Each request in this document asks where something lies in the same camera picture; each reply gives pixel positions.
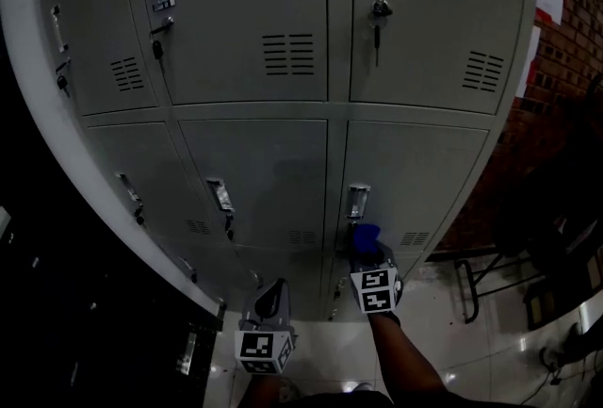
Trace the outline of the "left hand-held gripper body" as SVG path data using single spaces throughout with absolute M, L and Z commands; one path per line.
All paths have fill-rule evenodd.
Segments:
M 289 285 L 278 278 L 245 301 L 235 331 L 235 357 L 248 373 L 282 373 L 296 340 Z

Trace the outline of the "grey metal locker cabinet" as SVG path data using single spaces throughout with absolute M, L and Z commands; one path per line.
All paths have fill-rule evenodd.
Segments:
M 40 0 L 53 61 L 96 165 L 142 231 L 189 280 L 238 310 L 254 288 L 289 282 L 293 314 L 350 320 L 341 225 L 351 121 L 480 129 L 487 137 L 427 249 L 394 253 L 402 278 L 435 250 L 477 183 L 505 123 L 535 0 Z M 60 4 L 60 53 L 51 7 Z M 150 31 L 159 38 L 162 73 Z M 138 225 L 123 172 L 143 203 Z M 235 211 L 224 231 L 207 178 Z

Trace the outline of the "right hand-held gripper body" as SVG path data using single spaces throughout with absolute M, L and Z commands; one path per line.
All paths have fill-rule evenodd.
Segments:
M 395 256 L 377 240 L 350 248 L 350 280 L 363 314 L 392 312 L 403 292 Z

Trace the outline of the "black clothes rack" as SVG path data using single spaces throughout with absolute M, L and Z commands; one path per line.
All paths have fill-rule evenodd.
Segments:
M 464 268 L 473 322 L 480 313 L 477 285 L 504 258 L 528 255 L 537 273 L 546 279 L 571 276 L 578 265 L 603 245 L 603 73 L 589 84 L 575 109 L 576 124 L 560 151 L 531 171 L 507 194 L 493 227 L 496 257 L 474 271 L 466 259 L 454 268 Z

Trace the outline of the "person's left forearm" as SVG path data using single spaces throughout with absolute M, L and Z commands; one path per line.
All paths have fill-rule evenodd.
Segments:
M 280 404 L 282 379 L 271 375 L 252 375 L 238 408 L 276 408 Z

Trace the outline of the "person's right forearm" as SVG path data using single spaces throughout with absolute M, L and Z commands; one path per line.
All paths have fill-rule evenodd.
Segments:
M 437 371 L 391 317 L 378 313 L 367 318 L 383 382 L 393 402 L 448 392 Z

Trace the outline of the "brown wooden stand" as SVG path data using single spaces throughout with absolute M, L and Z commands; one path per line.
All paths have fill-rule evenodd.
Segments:
M 535 331 L 577 308 L 593 293 L 577 283 L 544 279 L 528 287 L 523 303 L 527 310 L 528 329 Z

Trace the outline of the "grey metal locker door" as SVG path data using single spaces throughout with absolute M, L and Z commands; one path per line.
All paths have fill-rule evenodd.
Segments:
M 452 208 L 487 132 L 440 125 L 351 121 L 340 219 L 350 213 L 350 187 L 367 186 L 362 223 L 381 228 L 394 253 L 424 252 Z

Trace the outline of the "blue cloth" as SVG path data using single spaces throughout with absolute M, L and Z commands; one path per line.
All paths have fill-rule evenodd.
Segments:
M 378 251 L 381 228 L 375 224 L 357 224 L 352 235 L 352 247 L 358 255 L 374 255 Z

